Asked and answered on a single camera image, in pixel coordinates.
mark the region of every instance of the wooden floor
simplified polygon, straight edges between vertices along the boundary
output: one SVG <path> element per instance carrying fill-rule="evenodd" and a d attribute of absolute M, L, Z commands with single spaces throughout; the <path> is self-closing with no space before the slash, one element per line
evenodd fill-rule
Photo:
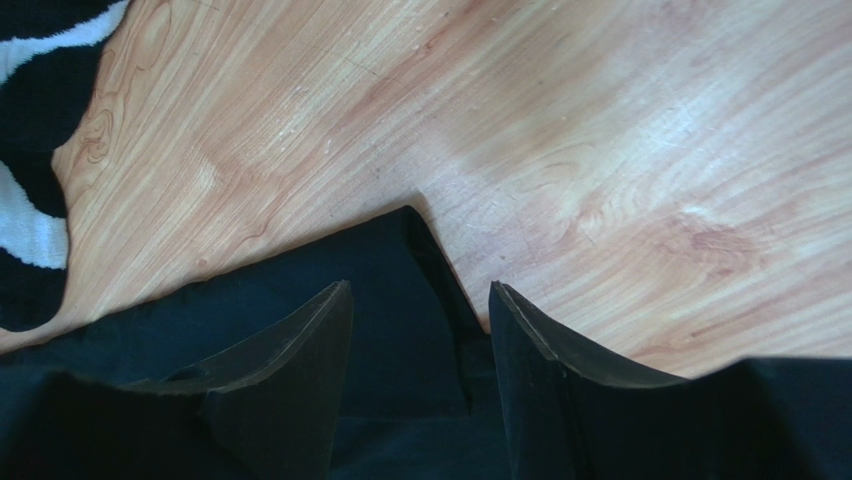
<path fill-rule="evenodd" d="M 59 316 L 404 203 L 648 365 L 852 355 L 848 0 L 137 0 L 55 169 Z"/>

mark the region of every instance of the white stripe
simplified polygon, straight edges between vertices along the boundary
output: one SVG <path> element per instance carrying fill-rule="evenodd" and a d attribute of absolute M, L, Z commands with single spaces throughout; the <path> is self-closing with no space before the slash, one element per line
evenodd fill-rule
<path fill-rule="evenodd" d="M 15 70 L 36 55 L 50 53 L 57 48 L 92 46 L 115 30 L 129 0 L 113 3 L 97 17 L 74 25 L 64 32 L 46 38 L 15 38 L 0 42 L 0 85 Z"/>
<path fill-rule="evenodd" d="M 42 213 L 0 162 L 0 248 L 22 262 L 42 268 L 65 268 L 68 230 L 65 219 Z"/>

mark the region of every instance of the light wood surface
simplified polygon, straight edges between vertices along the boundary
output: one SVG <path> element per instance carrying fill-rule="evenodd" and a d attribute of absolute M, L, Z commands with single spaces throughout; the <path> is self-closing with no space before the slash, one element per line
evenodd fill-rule
<path fill-rule="evenodd" d="M 55 157 L 47 326 L 412 203 L 648 365 L 852 354 L 848 0 L 136 0 Z"/>

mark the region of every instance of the black and white towel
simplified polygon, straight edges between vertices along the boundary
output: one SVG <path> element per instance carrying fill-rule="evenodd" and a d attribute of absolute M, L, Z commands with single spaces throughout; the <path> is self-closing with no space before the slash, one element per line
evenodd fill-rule
<path fill-rule="evenodd" d="M 62 303 L 67 210 L 51 159 L 88 107 L 128 1 L 0 6 L 0 328 L 33 329 Z"/>

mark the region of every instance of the wood grain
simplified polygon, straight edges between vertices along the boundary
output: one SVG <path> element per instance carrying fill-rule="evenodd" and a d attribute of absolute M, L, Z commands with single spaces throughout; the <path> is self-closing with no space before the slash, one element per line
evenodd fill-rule
<path fill-rule="evenodd" d="M 852 353 L 852 4 L 137 0 L 55 157 L 70 284 L 10 349 L 403 203 L 683 375 Z"/>

